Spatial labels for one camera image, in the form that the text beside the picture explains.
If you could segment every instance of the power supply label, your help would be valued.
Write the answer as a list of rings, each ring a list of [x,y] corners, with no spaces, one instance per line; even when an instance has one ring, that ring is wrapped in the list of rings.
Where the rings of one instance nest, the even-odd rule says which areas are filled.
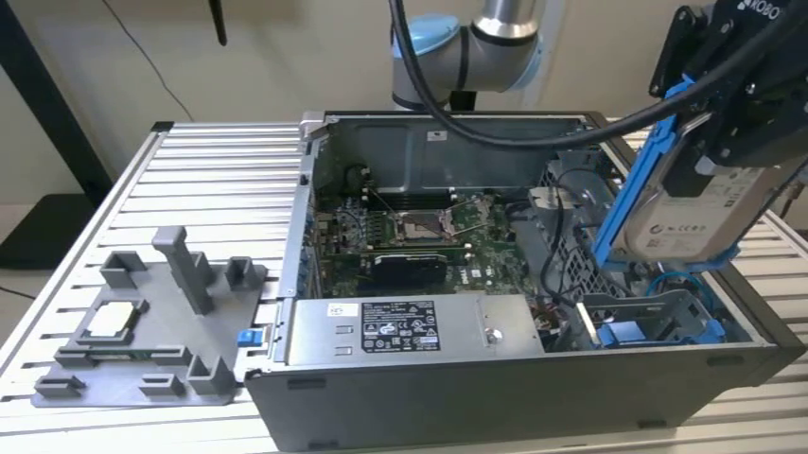
[[[362,303],[362,350],[367,353],[441,350],[434,301]]]

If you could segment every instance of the aluminum table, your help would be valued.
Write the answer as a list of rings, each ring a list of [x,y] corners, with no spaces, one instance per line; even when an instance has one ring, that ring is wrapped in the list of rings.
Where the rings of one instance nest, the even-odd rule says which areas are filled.
[[[626,137],[637,148],[646,133]],[[274,452],[242,390],[224,407],[36,409],[48,371],[103,284],[111,251],[163,260],[158,226],[186,225],[192,251],[211,261],[250,255],[267,266],[259,321],[271,320],[299,163],[294,123],[175,124],[155,131],[0,350],[0,452]],[[808,244],[767,214],[741,242],[734,266],[808,343]],[[676,429],[489,445],[419,453],[808,452],[808,356],[757,388],[728,391]]]

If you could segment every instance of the white wall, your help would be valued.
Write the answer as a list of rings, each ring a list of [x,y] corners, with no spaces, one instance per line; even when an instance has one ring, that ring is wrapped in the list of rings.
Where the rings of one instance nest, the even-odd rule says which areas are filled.
[[[652,104],[650,77],[681,5],[714,0],[565,0],[538,107],[625,115]]]
[[[120,172],[155,120],[186,120],[100,0],[12,0],[81,126]],[[407,0],[407,14],[471,20],[481,0]],[[203,0],[109,0],[196,121],[296,121],[306,110],[387,109],[382,0],[227,0],[220,47]],[[481,97],[514,109],[519,94]]]
[[[33,204],[45,194],[81,192],[1,68],[0,138],[0,205]]]

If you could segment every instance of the wire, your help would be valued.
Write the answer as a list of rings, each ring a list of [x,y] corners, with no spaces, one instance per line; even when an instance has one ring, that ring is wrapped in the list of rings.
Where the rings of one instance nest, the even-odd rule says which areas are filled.
[[[708,312],[712,313],[712,311],[716,307],[714,300],[712,297],[712,292],[706,289],[706,286],[704,285],[702,281],[700,281],[696,276],[693,276],[692,274],[689,274],[686,272],[669,271],[669,272],[661,274],[660,276],[657,276],[657,278],[652,281],[652,284],[648,286],[648,289],[645,290],[645,296],[650,296],[652,293],[656,291],[658,284],[670,277],[681,277],[681,278],[686,279],[696,286],[696,288],[704,295],[704,298],[709,301]]]
[[[788,212],[792,211],[792,204],[795,203],[795,199],[788,199],[785,203],[783,203],[783,211],[780,211],[780,218],[785,219],[788,216]]]
[[[565,206],[561,200],[561,189],[556,187],[556,202],[557,202],[557,210],[556,210],[556,232],[553,233],[553,242],[550,244],[550,250],[546,255],[546,259],[542,263],[542,270],[539,271],[539,282],[542,283],[543,291],[550,296],[553,301],[558,301],[562,305],[573,307],[574,304],[569,299],[556,290],[553,290],[546,282],[546,272],[550,269],[550,263],[553,262],[553,257],[558,253],[558,248],[561,246],[561,237],[562,230],[565,228]]]
[[[124,21],[121,20],[120,16],[117,15],[117,12],[115,12],[115,9],[112,8],[112,6],[107,2],[107,0],[101,0],[101,3],[104,3],[104,6],[109,10],[109,14],[112,14],[112,17],[115,18],[115,21],[117,22],[117,25],[121,26],[121,30],[124,31],[124,33],[127,34],[128,38],[131,39],[132,44],[135,44],[135,47],[137,47],[137,50],[140,50],[140,53],[143,54],[143,57],[147,59],[147,62],[151,65],[151,69],[154,70],[154,74],[156,75],[156,78],[160,79],[160,84],[163,85],[163,88],[166,89],[166,92],[174,98],[174,101],[176,101],[176,104],[179,105],[179,107],[184,111],[186,115],[188,115],[188,119],[191,121],[195,121],[194,120],[194,116],[191,115],[191,112],[188,112],[188,108],[186,107],[186,105],[182,103],[182,101],[179,100],[179,98],[174,94],[172,89],[168,88],[168,83],[166,83],[166,79],[163,79],[163,74],[160,73],[160,70],[156,68],[156,64],[154,64],[154,61],[151,60],[150,54],[147,53],[147,51],[143,48],[143,46],[140,45],[140,43],[137,43],[137,40],[135,39],[135,37],[128,32],[128,28],[124,25]]]
[[[12,290],[11,288],[5,288],[3,286],[0,286],[0,291],[5,291],[7,293],[11,293],[12,295],[21,296],[23,298],[28,298],[29,300],[36,299],[36,297],[33,295],[29,295],[28,293],[23,293],[21,291]]]
[[[738,73],[742,73],[744,69],[750,66],[750,62],[763,59],[767,52],[796,31],[805,22],[805,19],[808,19],[808,2],[793,2],[788,12],[780,14],[780,17],[744,43],[741,48],[721,64],[700,77],[698,81],[685,91],[665,98],[653,106],[637,111],[604,128],[586,130],[560,137],[514,139],[475,131],[461,124],[438,106],[438,101],[429,90],[427,79],[413,48],[413,40],[406,23],[405,3],[402,0],[387,1],[393,29],[402,52],[403,66],[427,113],[449,131],[465,139],[478,144],[518,148],[525,151],[574,148],[582,145],[597,144],[653,125],[660,120],[686,109],[705,97],[712,96],[718,88],[718,84],[726,78],[737,77]]]

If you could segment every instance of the blue plastic clip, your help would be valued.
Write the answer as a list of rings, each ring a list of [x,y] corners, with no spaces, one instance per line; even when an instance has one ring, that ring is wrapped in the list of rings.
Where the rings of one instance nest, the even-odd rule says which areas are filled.
[[[260,347],[264,344],[264,331],[260,329],[243,329],[236,336],[239,347]]]

